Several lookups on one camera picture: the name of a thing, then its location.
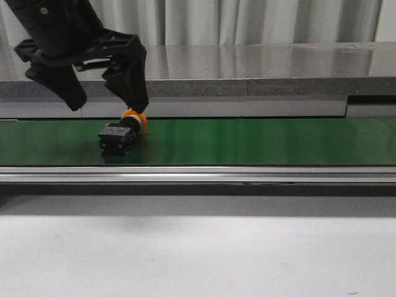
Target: screw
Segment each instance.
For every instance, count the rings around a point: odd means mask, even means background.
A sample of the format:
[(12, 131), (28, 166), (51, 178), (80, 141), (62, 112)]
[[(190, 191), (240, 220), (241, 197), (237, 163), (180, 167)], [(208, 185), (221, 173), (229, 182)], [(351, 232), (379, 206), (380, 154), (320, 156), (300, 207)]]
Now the screw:
[(40, 12), (41, 12), (41, 14), (47, 14), (48, 9), (46, 7), (42, 7), (42, 8), (40, 8)]

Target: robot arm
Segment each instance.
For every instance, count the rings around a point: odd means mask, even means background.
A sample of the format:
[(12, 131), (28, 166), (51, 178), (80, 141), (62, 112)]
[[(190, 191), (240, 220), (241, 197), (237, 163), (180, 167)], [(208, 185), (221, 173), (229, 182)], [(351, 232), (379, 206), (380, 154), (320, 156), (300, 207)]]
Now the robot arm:
[(75, 72), (107, 68), (105, 86), (142, 113), (146, 50), (137, 35), (103, 28), (88, 0), (5, 0), (31, 36), (15, 52), (31, 63), (25, 75), (60, 96), (73, 111), (87, 96)]

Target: gripper jaw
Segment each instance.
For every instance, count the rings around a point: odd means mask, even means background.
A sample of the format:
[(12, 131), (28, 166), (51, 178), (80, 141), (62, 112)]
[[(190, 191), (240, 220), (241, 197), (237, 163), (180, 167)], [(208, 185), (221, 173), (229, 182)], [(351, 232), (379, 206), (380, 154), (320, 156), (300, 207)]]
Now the gripper jaw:
[[(24, 40), (15, 52), (32, 64), (25, 75), (52, 90), (73, 111), (85, 104), (87, 95), (72, 65), (77, 71), (107, 68), (103, 74), (105, 86), (138, 113), (149, 103), (144, 74), (146, 50), (137, 35), (103, 29), (79, 54), (62, 59), (49, 59), (33, 40)], [(104, 61), (89, 62), (93, 59)]]

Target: black electrical component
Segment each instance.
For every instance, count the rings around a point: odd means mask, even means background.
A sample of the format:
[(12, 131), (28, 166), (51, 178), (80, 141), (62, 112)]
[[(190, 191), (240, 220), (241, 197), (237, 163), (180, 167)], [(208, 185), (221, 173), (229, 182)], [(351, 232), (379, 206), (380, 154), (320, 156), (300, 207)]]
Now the black electrical component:
[(144, 114), (127, 110), (119, 123), (107, 124), (98, 134), (102, 154), (126, 156), (131, 151), (137, 135), (146, 128), (147, 120)]

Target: metal edge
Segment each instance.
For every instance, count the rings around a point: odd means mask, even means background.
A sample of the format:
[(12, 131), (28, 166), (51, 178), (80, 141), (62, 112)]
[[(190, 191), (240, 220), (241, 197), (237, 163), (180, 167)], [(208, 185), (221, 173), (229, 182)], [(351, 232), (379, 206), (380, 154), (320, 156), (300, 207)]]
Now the metal edge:
[(396, 183), (396, 166), (0, 167), (0, 183)]

